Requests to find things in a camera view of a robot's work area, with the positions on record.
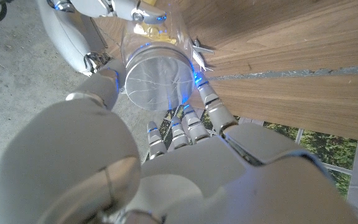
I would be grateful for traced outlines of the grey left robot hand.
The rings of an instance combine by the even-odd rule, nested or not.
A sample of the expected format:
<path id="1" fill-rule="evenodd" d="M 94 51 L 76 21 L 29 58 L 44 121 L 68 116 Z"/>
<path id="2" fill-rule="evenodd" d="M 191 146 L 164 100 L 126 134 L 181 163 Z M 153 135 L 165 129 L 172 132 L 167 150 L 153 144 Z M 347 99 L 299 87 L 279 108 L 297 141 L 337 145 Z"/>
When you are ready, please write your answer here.
<path id="1" fill-rule="evenodd" d="M 319 159 L 227 116 L 222 133 L 141 162 L 111 111 L 119 74 L 103 70 L 45 108 L 0 158 L 0 223 L 358 223 Z"/>

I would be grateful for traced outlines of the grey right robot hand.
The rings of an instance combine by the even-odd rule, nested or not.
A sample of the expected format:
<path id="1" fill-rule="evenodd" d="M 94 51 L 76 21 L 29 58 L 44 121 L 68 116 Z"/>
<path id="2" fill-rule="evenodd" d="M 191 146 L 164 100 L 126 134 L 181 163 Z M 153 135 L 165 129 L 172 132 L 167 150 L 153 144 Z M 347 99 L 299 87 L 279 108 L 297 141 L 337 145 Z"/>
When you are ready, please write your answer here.
<path id="1" fill-rule="evenodd" d="M 36 0 L 46 33 L 60 55 L 87 76 L 113 59 L 94 19 L 118 17 L 161 24 L 167 13 L 136 0 Z"/>

